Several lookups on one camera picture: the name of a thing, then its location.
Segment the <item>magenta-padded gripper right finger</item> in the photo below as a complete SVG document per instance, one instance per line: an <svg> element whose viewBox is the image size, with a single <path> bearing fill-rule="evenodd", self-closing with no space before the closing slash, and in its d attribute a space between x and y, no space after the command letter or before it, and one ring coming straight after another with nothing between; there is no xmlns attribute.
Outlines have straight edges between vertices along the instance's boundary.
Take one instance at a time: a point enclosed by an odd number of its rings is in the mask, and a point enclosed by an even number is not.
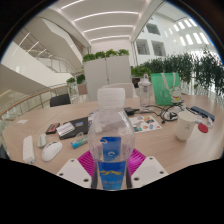
<svg viewBox="0 0 224 224"><path fill-rule="evenodd" d="M143 187L167 175L167 171L155 157L146 157L137 149L133 150L126 175L128 189Z"/></svg>

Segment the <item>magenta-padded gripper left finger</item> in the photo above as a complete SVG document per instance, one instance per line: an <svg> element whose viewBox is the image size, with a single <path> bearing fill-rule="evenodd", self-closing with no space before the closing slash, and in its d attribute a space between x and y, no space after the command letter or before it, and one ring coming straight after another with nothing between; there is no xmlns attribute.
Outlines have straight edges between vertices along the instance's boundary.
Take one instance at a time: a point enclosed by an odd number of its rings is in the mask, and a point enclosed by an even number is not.
<svg viewBox="0 0 224 224"><path fill-rule="evenodd" d="M92 154L87 151L78 159L71 158L58 171L57 176L84 188L97 187L98 178Z"/></svg>

